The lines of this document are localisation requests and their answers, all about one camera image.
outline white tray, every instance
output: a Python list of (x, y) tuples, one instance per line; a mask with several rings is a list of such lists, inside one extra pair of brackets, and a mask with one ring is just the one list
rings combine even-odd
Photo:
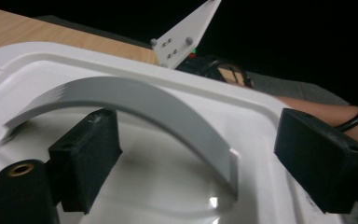
[[(36, 96), (65, 82), (126, 77), (161, 88), (201, 114), (241, 158), (239, 199), (228, 195), (205, 164), (161, 129), (118, 111), (120, 156), (88, 215), (64, 213), (69, 223), (335, 224), (323, 214), (273, 153), (286, 105), (255, 91), (151, 64), (47, 42), (0, 48), (0, 140), (4, 124)], [(16, 161), (47, 161), (48, 148), (92, 107), (48, 112), (0, 145), (0, 170)]]

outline wooden surface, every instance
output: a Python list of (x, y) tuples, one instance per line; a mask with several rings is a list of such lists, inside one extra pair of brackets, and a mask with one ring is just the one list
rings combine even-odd
[(157, 58), (151, 49), (0, 10), (0, 47), (28, 41), (60, 43), (139, 62), (157, 64)]

